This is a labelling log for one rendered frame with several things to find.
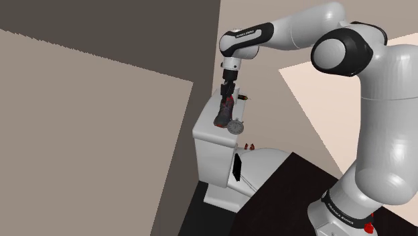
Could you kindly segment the white toilet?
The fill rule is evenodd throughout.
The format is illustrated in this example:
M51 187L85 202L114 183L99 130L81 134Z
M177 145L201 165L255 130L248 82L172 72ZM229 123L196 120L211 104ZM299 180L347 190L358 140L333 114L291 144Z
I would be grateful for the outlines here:
M233 92L232 118L242 120L246 101L237 99L240 88ZM262 187L289 153L273 148L247 150L238 146L238 135L213 124L221 102L216 90L202 109L192 130L195 142L199 180L208 184L204 202L237 213ZM232 175L234 155L242 161L240 181Z

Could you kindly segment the silver stopwatch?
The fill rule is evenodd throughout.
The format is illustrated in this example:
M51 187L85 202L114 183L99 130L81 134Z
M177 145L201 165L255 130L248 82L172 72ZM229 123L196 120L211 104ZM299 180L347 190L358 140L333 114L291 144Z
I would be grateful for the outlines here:
M226 128L227 128L228 132L233 134L233 135L239 135L245 129L245 127L243 125L243 121L240 121L238 118L229 121Z

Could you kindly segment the black flat phone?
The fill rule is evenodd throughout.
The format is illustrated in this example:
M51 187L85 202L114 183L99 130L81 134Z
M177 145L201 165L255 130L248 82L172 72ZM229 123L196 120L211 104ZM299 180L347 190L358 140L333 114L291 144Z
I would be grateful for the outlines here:
M232 175L234 176L234 179L239 182L240 181L240 173L242 168L242 161L238 154L234 155L234 162L232 165Z

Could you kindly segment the grey and red sneaker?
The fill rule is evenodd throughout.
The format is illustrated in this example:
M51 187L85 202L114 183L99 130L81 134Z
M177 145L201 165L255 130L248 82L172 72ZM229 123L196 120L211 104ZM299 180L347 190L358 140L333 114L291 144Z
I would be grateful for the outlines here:
M232 120L232 110L234 107L234 99L232 96L222 99L217 116L214 119L214 125L225 128Z

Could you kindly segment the dark robot stand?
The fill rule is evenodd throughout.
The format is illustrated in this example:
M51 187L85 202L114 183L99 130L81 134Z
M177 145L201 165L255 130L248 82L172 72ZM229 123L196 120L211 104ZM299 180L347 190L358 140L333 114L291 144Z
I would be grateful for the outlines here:
M308 205L336 182L292 153L239 210L228 236L316 236Z

